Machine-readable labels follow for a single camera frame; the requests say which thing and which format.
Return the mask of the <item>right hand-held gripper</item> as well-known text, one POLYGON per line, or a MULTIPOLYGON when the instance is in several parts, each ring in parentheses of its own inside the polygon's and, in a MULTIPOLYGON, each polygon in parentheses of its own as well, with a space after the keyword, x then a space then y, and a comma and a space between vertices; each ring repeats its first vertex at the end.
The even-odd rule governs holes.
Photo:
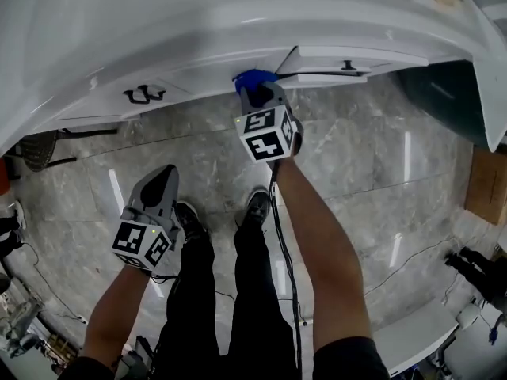
POLYGON ((294 117, 284 89, 275 82, 262 82, 261 107, 250 102, 245 86, 240 89, 242 114, 234 119, 238 137, 254 163, 274 162, 299 153, 303 126, 294 117))

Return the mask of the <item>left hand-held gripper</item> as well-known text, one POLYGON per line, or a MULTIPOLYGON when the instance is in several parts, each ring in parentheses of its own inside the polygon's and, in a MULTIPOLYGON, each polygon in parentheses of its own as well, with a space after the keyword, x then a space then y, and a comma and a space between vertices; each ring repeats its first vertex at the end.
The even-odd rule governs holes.
POLYGON ((112 252, 126 265, 160 272, 180 231, 173 218, 178 187, 179 172, 173 164, 155 169, 135 184, 112 242, 112 252))

